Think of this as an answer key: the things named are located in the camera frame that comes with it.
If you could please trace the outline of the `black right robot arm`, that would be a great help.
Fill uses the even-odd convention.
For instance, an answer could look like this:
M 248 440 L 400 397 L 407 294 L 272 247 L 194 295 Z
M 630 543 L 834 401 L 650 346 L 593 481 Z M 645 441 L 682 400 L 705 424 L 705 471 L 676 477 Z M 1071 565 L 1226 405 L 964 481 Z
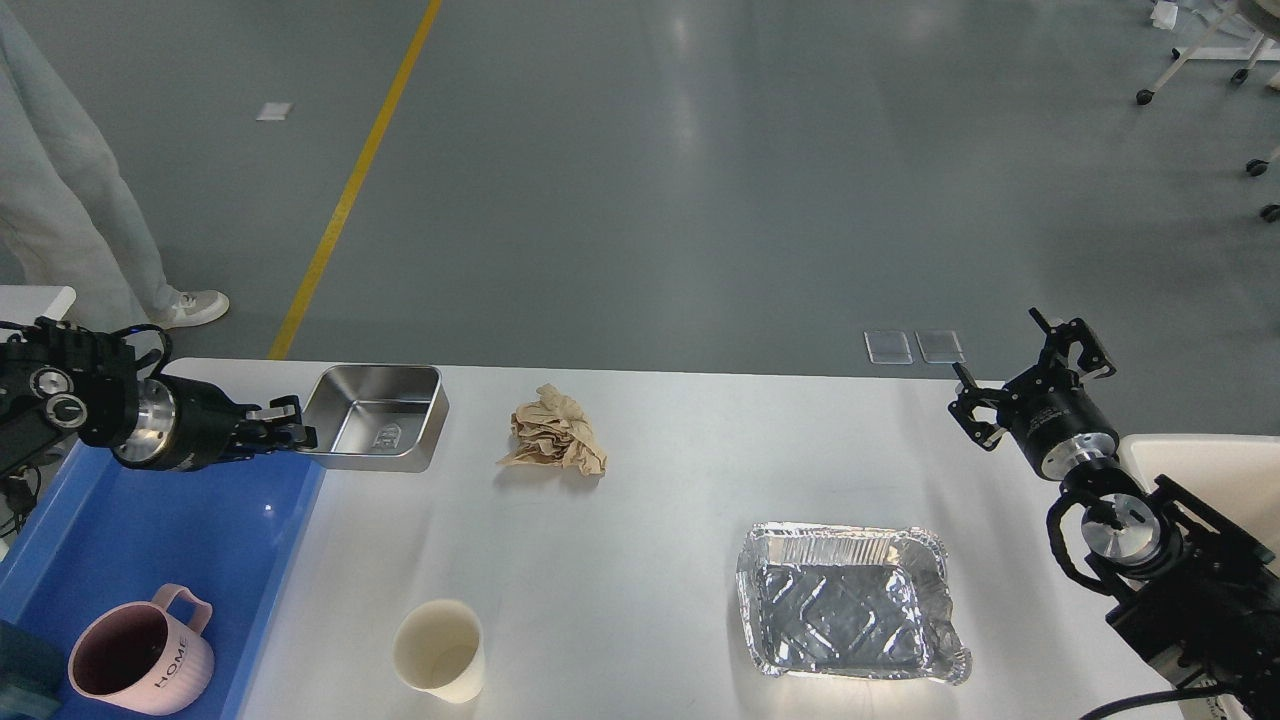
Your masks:
M 1107 624 L 1166 691 L 1091 711 L 1093 719 L 1175 702 L 1235 700 L 1248 719 L 1279 715 L 1275 552 L 1174 479 L 1146 489 L 1120 462 L 1120 437 L 1085 391 L 1116 369 L 1080 318 L 1051 322 L 1036 363 L 998 388 L 963 363 L 948 413 L 986 451 L 1010 436 L 1059 495 L 1046 516 L 1064 575 L 1115 601 Z

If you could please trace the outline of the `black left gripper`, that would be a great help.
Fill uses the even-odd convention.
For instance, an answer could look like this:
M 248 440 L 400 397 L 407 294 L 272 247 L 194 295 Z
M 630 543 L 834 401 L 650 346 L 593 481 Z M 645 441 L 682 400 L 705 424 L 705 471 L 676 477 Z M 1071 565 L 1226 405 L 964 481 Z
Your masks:
M 187 378 L 159 375 L 140 382 L 134 429 L 111 448 L 124 468 L 152 471 L 196 471 L 262 454 L 310 451 L 317 433 L 307 425 L 251 425 L 244 421 L 302 423 L 297 395 L 266 407 L 236 404 L 219 387 Z

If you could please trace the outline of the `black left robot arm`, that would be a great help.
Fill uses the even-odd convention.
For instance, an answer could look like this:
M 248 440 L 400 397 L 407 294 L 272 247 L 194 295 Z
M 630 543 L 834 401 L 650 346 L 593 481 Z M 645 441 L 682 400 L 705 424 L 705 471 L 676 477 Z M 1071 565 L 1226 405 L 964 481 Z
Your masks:
M 168 375 L 172 338 L 138 356 L 146 324 L 93 332 L 38 316 L 4 322 L 3 475 L 15 477 L 68 437 L 108 448 L 124 468 L 196 471 L 260 454 L 317 447 L 294 395 L 266 407 L 237 404 L 218 386 Z

